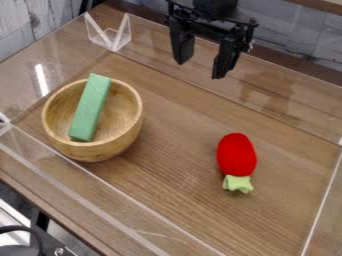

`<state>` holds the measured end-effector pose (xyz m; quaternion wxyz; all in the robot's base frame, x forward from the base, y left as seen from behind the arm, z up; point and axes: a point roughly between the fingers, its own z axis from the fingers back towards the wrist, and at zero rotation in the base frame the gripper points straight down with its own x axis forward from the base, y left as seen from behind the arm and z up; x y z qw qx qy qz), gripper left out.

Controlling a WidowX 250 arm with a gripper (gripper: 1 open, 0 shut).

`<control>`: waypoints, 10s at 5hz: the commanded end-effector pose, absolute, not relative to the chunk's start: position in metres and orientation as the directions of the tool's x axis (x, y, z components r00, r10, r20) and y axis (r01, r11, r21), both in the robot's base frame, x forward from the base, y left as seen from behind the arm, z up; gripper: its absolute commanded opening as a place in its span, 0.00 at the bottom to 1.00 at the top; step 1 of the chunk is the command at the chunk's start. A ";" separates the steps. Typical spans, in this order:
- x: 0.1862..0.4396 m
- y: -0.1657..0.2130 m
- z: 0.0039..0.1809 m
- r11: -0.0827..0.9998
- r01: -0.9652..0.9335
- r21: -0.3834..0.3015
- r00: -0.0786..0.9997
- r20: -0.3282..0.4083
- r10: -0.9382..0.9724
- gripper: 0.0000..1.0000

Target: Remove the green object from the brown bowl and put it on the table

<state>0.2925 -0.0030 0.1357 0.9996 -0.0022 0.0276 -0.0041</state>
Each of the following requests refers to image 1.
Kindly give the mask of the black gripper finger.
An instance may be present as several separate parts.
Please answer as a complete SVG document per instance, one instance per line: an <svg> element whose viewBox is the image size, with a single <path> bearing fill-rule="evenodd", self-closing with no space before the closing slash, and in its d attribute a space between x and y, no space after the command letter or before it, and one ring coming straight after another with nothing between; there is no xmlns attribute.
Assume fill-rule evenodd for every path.
<svg viewBox="0 0 342 256"><path fill-rule="evenodd" d="M221 79L235 68L240 55L240 45L231 37L224 37L219 44L219 53L213 58L212 79Z"/></svg>
<svg viewBox="0 0 342 256"><path fill-rule="evenodd" d="M168 24L173 59L179 65L183 65L193 56L195 36L188 27L173 18L169 19Z"/></svg>

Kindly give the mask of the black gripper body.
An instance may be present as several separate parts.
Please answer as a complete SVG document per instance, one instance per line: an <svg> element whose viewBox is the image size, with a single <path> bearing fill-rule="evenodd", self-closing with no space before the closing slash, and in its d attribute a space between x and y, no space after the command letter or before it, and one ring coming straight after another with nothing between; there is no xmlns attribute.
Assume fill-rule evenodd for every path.
<svg viewBox="0 0 342 256"><path fill-rule="evenodd" d="M208 38L251 38L257 27L255 18L237 18L237 0L192 0L187 6L176 0L168 5L167 23L172 36L201 35Z"/></svg>

